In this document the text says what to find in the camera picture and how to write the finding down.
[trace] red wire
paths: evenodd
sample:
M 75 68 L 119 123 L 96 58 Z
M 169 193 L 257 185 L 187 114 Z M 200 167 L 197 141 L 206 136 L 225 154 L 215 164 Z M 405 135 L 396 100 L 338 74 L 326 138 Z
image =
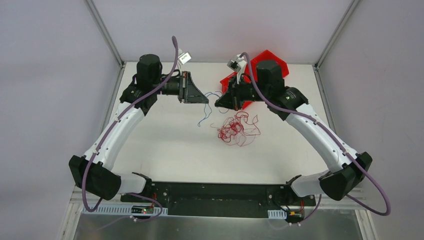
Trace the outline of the red wire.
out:
M 156 192 L 153 193 L 152 199 L 156 200 Z M 154 202 L 151 202 L 150 208 L 153 208 L 154 205 L 155 205 L 155 203 Z
M 218 128 L 218 138 L 227 145 L 239 145 L 240 147 L 249 145 L 256 136 L 261 135 L 261 131 L 256 126 L 258 115 L 254 116 L 249 123 L 249 113 L 238 111 L 234 117 L 228 117 L 221 128 Z

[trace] purple cable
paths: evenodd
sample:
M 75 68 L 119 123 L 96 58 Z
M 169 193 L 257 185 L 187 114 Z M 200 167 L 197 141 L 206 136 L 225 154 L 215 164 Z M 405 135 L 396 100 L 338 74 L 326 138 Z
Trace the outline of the purple cable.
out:
M 173 46 L 175 47 L 175 58 L 174 58 L 174 62 L 173 62 L 173 65 L 172 65 L 172 69 L 169 72 L 169 74 L 166 76 L 166 78 L 157 87 L 155 87 L 153 90 L 149 91 L 148 93 L 146 93 L 143 96 L 141 96 L 140 98 L 138 98 L 136 101 L 131 103 L 128 107 L 126 107 L 121 112 L 121 114 L 117 117 L 117 120 L 113 121 L 113 123 L 110 125 L 110 127 L 107 129 L 107 131 L 104 133 L 103 137 L 100 139 L 100 142 L 98 143 L 97 147 L 95 148 L 95 150 L 97 152 L 100 150 L 102 144 L 105 142 L 106 138 L 111 133 L 112 129 L 114 129 L 115 125 L 118 123 L 119 120 L 121 120 L 121 118 L 125 115 L 125 113 L 127 113 L 132 107 L 134 107 L 134 105 L 138 104 L 140 101 L 142 101 L 145 98 L 155 94 L 157 91 L 159 91 L 169 81 L 169 79 L 171 79 L 172 73 L 174 72 L 175 68 L 177 67 L 177 60 L 178 60 L 178 42 L 177 42 L 177 38 L 175 36 L 172 36 L 172 43 L 173 43 Z M 102 201 L 102 198 L 100 198 L 93 208 L 90 208 L 89 204 L 87 203 L 87 196 L 86 196 L 87 175 L 89 173 L 90 166 L 92 165 L 95 157 L 96 157 L 96 153 L 93 152 L 93 154 L 90 157 L 90 160 L 87 163 L 87 166 L 85 167 L 84 175 L 82 176 L 82 184 L 81 184 L 82 185 L 81 186 L 82 203 L 84 204 L 85 209 L 90 213 L 94 212 L 97 209 L 97 207 L 99 206 L 100 202 Z
M 164 211 L 164 208 L 162 207 L 162 205 L 158 202 L 158 201 L 156 201 L 155 199 L 152 199 L 152 198 L 149 198 L 149 197 L 145 197 L 145 196 L 141 196 L 141 195 L 138 195 L 138 194 L 135 194 L 135 193 L 127 193 L 128 195 L 131 195 L 131 196 L 134 196 L 134 197 L 137 197 L 137 198 L 141 198 L 141 199 L 145 199 L 145 200 L 148 200 L 148 201 L 150 201 L 150 202 L 154 202 L 155 204 L 157 204 L 158 206 L 159 206 L 159 208 L 160 208 L 160 212 L 158 213 L 158 214 L 156 214 L 156 215 L 154 215 L 154 216 L 151 216 L 150 218 L 146 218 L 146 219 L 138 219 L 138 218 L 134 218 L 134 220 L 136 221 L 136 222 L 147 222 L 147 221 L 151 221 L 151 220 L 154 220 L 154 219 L 157 219 L 161 214 L 162 214 L 162 212 Z M 128 218 L 132 218 L 133 216 L 131 215 L 131 216 L 121 216 L 121 217 L 119 217 L 119 218 L 117 218 L 117 219 L 115 219 L 115 220 L 113 220 L 113 221 L 111 221 L 111 222 L 109 222 L 108 224 L 106 224 L 106 225 L 104 225 L 104 226 L 101 226 L 101 227 L 99 227 L 99 228 L 96 228 L 96 229 L 94 229 L 94 230 L 89 230 L 90 232 L 96 232 L 96 231 L 99 231 L 99 230 L 102 230 L 102 229 L 105 229 L 105 228 L 107 228 L 107 227 L 109 227 L 109 226 L 111 226 L 111 225 L 113 225 L 113 224 L 115 224 L 115 223 L 117 223 L 117 222 L 119 222 L 119 221 L 121 221 L 122 219 L 128 219 Z
M 302 112 L 298 112 L 298 111 L 293 111 L 293 110 L 289 110 L 289 109 L 284 109 L 284 108 L 281 108 L 281 107 L 279 107 L 279 106 L 277 106 L 277 105 L 275 105 L 275 104 L 273 104 L 272 102 L 270 102 L 263 94 L 262 94 L 262 92 L 259 90 L 259 88 L 258 88 L 258 85 L 256 84 L 256 81 L 255 81 L 255 77 L 254 77 L 254 75 L 253 75 L 253 71 L 252 71 L 252 64 L 251 64 L 251 60 L 250 60 L 250 57 L 249 57 L 249 55 L 246 53 L 246 52 L 243 52 L 241 55 L 240 55 L 240 58 L 242 58 L 242 57 L 246 57 L 246 60 L 247 60 L 247 65 L 248 65 L 248 68 L 249 68 L 249 73 L 250 73 L 250 77 L 251 77 L 251 82 L 252 82 L 252 84 L 253 84 L 253 87 L 254 87 L 254 89 L 256 90 L 256 92 L 257 92 L 257 94 L 260 96 L 260 98 L 268 105 L 268 106 L 271 106 L 272 108 L 274 108 L 274 109 L 276 109 L 276 110 L 278 110 L 278 111 L 281 111 L 281 112 L 285 112 L 285 113 L 288 113 L 288 114 L 296 114 L 296 115 L 299 115 L 299 116 L 302 116 L 302 117 L 304 117 L 304 118 L 307 118 L 307 119 L 309 119 L 309 120 L 311 120 L 312 122 L 317 122 L 317 120 L 315 119 L 315 118 L 313 118 L 312 116 L 310 116 L 310 115 L 307 115 L 307 114 L 305 114 L 305 113 L 302 113 Z M 317 125 L 319 126 L 319 127 L 321 127 L 322 128 L 322 130 L 324 130 L 324 132 L 326 132 L 329 136 L 330 136 L 330 138 L 335 142 L 335 144 L 343 151 L 343 152 L 346 152 L 346 148 L 342 145 L 342 143 L 340 143 L 338 140 L 337 140 L 337 138 L 336 138 L 336 136 L 334 136 L 334 134 L 332 134 L 331 133 L 331 131 L 328 129 L 328 128 L 326 128 L 326 126 L 324 126 L 321 122 L 317 122 Z M 349 195 L 349 194 L 346 194 L 346 196 L 348 197 L 348 198 L 350 198 L 350 199 L 352 199 L 353 201 L 355 201 L 357 204 L 359 204 L 359 205 L 361 205 L 362 207 L 364 207 L 364 208 L 366 208 L 367 210 L 369 210 L 369 211 L 371 211 L 371 212 L 373 212 L 373 213 L 375 213 L 375 214 L 377 214 L 377 215 L 380 215 L 380 216 L 388 216 L 389 214 L 390 214 L 390 212 L 392 211 L 392 207 L 391 207 L 391 205 L 390 205 L 390 202 L 389 202 L 389 198 L 387 197 L 387 195 L 386 195 L 386 193 L 384 192 L 384 190 L 383 190 L 383 188 L 377 183 L 377 181 L 367 172 L 367 171 L 365 171 L 365 169 L 363 169 L 362 168 L 362 166 L 356 161 L 356 159 L 350 154 L 350 153 L 346 153 L 346 156 L 353 162 L 353 164 L 355 164 L 355 166 L 371 181 L 371 183 L 372 184 L 374 184 L 374 186 L 377 188 L 377 190 L 380 192 L 380 194 L 381 194 L 381 196 L 383 197 L 383 199 L 384 199 L 384 203 L 385 203 L 385 206 L 386 206 L 386 211 L 385 212 L 380 212 L 380 211 L 377 211 L 377 210 L 375 210 L 375 209 L 373 209 L 373 208 L 371 208 L 371 207 L 369 207 L 369 206 L 367 206 L 365 203 L 363 203 L 363 202 L 361 202 L 361 201 L 359 201 L 358 199 L 356 199 L 356 198 L 354 198 L 353 196 L 351 196 L 351 195 Z

